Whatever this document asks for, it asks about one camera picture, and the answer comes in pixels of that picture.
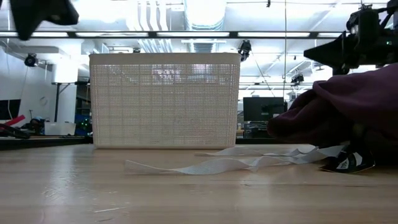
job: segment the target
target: red object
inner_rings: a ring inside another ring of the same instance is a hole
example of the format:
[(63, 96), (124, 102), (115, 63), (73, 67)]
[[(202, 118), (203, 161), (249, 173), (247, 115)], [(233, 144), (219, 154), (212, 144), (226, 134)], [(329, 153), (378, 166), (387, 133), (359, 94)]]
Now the red object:
[(10, 121), (5, 122), (4, 124), (6, 124), (6, 125), (8, 125), (8, 126), (11, 126), (11, 125), (14, 125), (14, 124), (19, 123), (19, 122), (22, 121), (23, 119), (25, 119), (25, 116), (24, 116), (24, 115), (20, 115), (20, 116), (18, 116), (17, 118), (14, 118), (14, 119), (12, 119), (12, 120), (10, 120)]

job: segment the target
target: ceiling duct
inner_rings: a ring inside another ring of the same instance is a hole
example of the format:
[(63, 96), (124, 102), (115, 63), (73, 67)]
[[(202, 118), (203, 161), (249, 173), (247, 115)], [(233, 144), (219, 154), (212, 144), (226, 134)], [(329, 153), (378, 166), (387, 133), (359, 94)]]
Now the ceiling duct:
[[(184, 0), (185, 27), (189, 31), (219, 31), (222, 30), (226, 0)], [(215, 52), (216, 43), (191, 43), (190, 52)]]
[[(126, 25), (129, 28), (129, 30), (136, 30), (136, 31), (143, 31), (143, 28), (140, 25), (140, 19), (146, 19), (143, 17), (139, 16), (139, 11), (138, 11), (138, 0), (130, 0), (127, 2), (126, 8), (130, 9), (131, 8), (131, 13), (127, 14), (126, 17)], [(138, 44), (144, 49), (145, 53), (151, 53), (154, 52), (152, 50), (152, 47), (150, 46), (150, 43), (147, 39), (139, 39)]]

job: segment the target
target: white wall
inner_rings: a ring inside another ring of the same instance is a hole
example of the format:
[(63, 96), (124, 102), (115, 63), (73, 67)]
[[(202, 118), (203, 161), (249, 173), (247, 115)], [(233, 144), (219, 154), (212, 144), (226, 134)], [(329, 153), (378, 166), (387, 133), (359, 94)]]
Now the white wall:
[(21, 59), (7, 56), (0, 47), (0, 100), (18, 100), (22, 96), (19, 115), (23, 114), (26, 119), (18, 123), (18, 126), (30, 121), (29, 110), (32, 110), (33, 117), (41, 116), (53, 121), (56, 86), (51, 85), (51, 82), (52, 72), (47, 72), (46, 75), (43, 68), (27, 69)]

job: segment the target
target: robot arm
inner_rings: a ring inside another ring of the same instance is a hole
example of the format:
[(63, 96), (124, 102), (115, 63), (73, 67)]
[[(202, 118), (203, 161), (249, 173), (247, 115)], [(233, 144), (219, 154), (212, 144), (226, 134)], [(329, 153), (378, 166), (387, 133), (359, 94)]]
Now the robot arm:
[[(379, 13), (387, 17), (380, 23)], [(346, 28), (333, 42), (308, 49), (304, 56), (333, 68), (334, 75), (346, 75), (351, 68), (360, 65), (384, 66), (398, 62), (398, 35), (386, 29), (388, 20), (394, 15), (398, 21), (398, 0), (391, 0), (387, 7), (372, 9), (362, 6), (351, 14)]]

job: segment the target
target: cable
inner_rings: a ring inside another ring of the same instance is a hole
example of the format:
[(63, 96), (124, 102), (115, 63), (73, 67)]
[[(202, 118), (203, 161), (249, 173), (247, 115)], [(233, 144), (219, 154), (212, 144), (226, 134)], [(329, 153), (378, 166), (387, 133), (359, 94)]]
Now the cable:
[(282, 90), (282, 97), (285, 100), (285, 84), (286, 84), (286, 56), (287, 56), (287, 1), (285, 0), (285, 68), (284, 68), (284, 87)]
[(261, 68), (260, 68), (259, 64), (257, 63), (256, 57), (254, 56), (253, 51), (251, 51), (251, 53), (253, 54), (253, 58), (254, 58), (254, 61), (256, 62), (257, 68), (259, 69), (262, 78), (264, 79), (265, 83), (267, 84), (269, 91), (271, 91), (272, 95), (275, 97), (274, 92), (272, 91), (271, 87), (269, 86), (269, 84), (268, 84), (268, 82), (267, 82), (267, 80), (266, 80), (264, 74), (263, 74), (262, 71), (261, 71)]
[[(6, 51), (5, 51), (5, 53), (6, 53), (7, 72), (8, 72), (8, 77), (10, 77), (10, 76), (11, 76), (11, 73), (10, 73), (10, 64), (9, 64), (9, 62), (8, 62), (8, 48), (9, 48), (9, 46), (8, 46), (8, 44), (5, 43), (3, 40), (2, 40), (1, 42), (3, 42), (4, 45), (6, 46)], [(7, 108), (8, 108), (8, 115), (10, 116), (10, 120), (12, 120), (12, 114), (11, 114), (11, 110), (10, 110), (10, 100), (8, 100), (8, 102), (7, 102)]]
[(25, 89), (25, 83), (26, 83), (27, 71), (28, 71), (28, 66), (26, 66), (25, 78), (24, 78), (24, 82), (22, 83), (21, 102), (22, 102), (22, 96), (24, 95), (24, 89)]

